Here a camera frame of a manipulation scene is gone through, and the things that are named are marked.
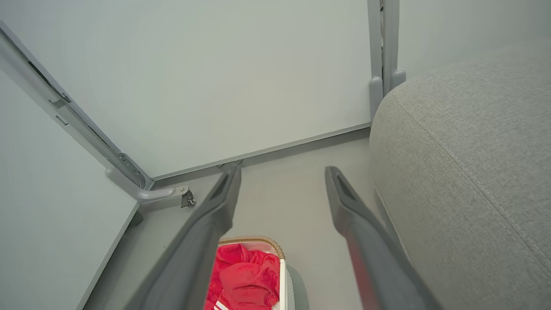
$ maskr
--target gray sofa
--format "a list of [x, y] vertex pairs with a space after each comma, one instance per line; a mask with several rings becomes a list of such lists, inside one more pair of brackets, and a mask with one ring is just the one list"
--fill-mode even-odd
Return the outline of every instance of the gray sofa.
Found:
[[444, 309], [551, 309], [551, 41], [403, 83], [370, 149], [399, 241]]

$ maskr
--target gray floor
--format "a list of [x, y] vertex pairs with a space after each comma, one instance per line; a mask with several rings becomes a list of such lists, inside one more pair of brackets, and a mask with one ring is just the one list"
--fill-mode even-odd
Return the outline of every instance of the gray floor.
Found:
[[[346, 242], [331, 220], [324, 168], [341, 169], [366, 205], [374, 207], [367, 138], [276, 159], [242, 170], [233, 228], [225, 237], [264, 235], [283, 249], [302, 309], [361, 309]], [[187, 181], [198, 203], [218, 175]], [[179, 200], [142, 206], [144, 221], [129, 230], [86, 309], [120, 309], [192, 212]]]

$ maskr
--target white partition board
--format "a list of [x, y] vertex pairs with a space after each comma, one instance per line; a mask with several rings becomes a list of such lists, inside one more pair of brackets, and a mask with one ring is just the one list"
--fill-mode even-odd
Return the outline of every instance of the white partition board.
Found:
[[18, 0], [0, 18], [151, 177], [370, 121], [365, 1]]
[[517, 41], [551, 36], [549, 0], [402, 0], [398, 68], [412, 78]]
[[0, 308], [84, 306], [136, 201], [3, 70], [0, 150]]

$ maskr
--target white basket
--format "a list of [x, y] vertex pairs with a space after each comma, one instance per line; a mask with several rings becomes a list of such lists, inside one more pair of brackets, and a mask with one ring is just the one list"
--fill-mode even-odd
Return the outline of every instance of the white basket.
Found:
[[293, 282], [287, 271], [285, 255], [281, 247], [274, 240], [264, 236], [223, 238], [220, 240], [218, 246], [235, 243], [241, 243], [247, 250], [259, 250], [279, 257], [279, 307], [274, 306], [273, 309], [295, 310]]

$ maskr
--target red velvet fabric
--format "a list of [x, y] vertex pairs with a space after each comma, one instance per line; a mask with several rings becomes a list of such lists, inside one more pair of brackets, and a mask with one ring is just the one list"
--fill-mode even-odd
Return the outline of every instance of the red velvet fabric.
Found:
[[271, 310], [279, 301], [279, 258], [240, 243], [218, 247], [204, 309], [216, 301], [232, 310]]

